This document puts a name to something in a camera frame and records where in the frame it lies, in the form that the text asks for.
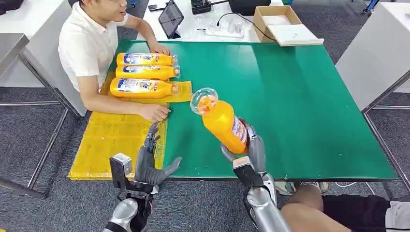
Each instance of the shoe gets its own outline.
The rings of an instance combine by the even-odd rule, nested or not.
[[[320,189],[321,193],[327,192],[329,190],[329,184],[327,182],[305,181],[305,182],[298,182],[298,184],[299,184],[298,188],[302,187],[303,185],[314,185],[318,189]],[[282,195],[293,195],[297,191],[297,188],[295,187],[295,183],[288,182],[288,181],[275,182],[275,188]]]

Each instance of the person's leg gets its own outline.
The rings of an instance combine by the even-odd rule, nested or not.
[[[350,232],[324,214],[319,185],[301,184],[281,212],[293,232]]]
[[[364,227],[384,228],[390,202],[379,196],[328,195],[323,196],[324,213],[353,230]],[[382,232],[386,229],[374,229]]]
[[[287,201],[287,204],[301,203],[323,212],[322,194],[318,186],[304,183],[301,186],[298,183],[294,185],[297,191]]]

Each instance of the white polo shirt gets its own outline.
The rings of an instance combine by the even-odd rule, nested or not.
[[[61,28],[59,55],[77,91],[78,76],[97,76],[101,88],[118,47],[117,27],[123,26],[127,18],[126,14],[122,22],[109,22],[104,28],[84,12],[79,2],[73,5]]]

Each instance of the robotic arm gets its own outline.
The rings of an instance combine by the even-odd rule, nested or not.
[[[288,224],[276,206],[275,182],[265,170],[263,139],[256,134],[251,125],[246,124],[246,128],[249,135],[247,156],[238,158],[221,145],[222,153],[233,164],[235,174],[248,187],[244,194],[246,211],[260,232],[290,232]],[[115,208],[103,232],[144,231],[158,184],[178,169],[181,157],[162,170],[155,169],[154,152],[159,139],[155,136],[157,131],[157,123],[154,123],[138,152],[133,181],[126,178],[131,172],[131,159],[121,153],[110,158],[113,184],[120,190],[126,190],[127,196],[125,200],[117,196],[121,202]]]
[[[238,158],[224,145],[221,150],[233,164],[233,170],[243,185],[248,187],[244,195],[244,206],[252,222],[260,232],[290,232],[277,208],[275,182],[265,170],[265,146],[255,129],[246,124],[249,135],[248,155]]]
[[[158,192],[158,184],[174,173],[181,162],[176,158],[171,165],[162,170],[155,169],[154,152],[159,136],[157,123],[154,123],[146,135],[144,145],[140,147],[135,164],[135,176],[129,181],[126,175],[131,172],[131,159],[124,154],[110,158],[113,184],[116,188],[127,191],[125,200],[116,206],[113,216],[103,232],[140,232],[146,228],[146,221],[152,211],[153,194]]]

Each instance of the man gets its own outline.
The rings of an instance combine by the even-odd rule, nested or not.
[[[328,189],[326,182],[275,184],[280,193],[292,194],[281,212],[294,232],[410,231],[409,202],[379,196],[322,196]]]
[[[59,37],[62,66],[90,111],[140,115],[162,121],[170,110],[158,104],[121,101],[99,94],[118,47],[117,27],[137,30],[153,53],[169,55],[168,48],[155,39],[149,24],[125,12],[125,0],[79,0],[73,5]]]

